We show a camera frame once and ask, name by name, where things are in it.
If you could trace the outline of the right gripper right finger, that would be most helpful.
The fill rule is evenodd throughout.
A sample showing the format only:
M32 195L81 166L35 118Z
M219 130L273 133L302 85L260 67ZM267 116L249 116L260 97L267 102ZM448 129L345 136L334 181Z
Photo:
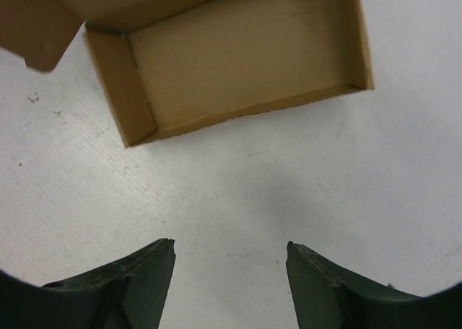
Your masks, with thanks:
M293 242L287 276L299 328L460 328L461 285L427 297L385 286Z

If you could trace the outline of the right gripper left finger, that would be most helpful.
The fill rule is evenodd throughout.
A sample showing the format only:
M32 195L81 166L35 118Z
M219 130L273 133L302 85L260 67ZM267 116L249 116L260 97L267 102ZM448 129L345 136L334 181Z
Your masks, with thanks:
M159 239L71 278L34 286L1 273L2 328L158 328L175 265Z

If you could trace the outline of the brown cardboard express box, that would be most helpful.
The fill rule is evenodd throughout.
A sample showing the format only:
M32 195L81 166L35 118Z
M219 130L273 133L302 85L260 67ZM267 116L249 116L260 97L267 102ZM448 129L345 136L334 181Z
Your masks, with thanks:
M80 28L127 147L374 87L360 0L1 0L36 71Z

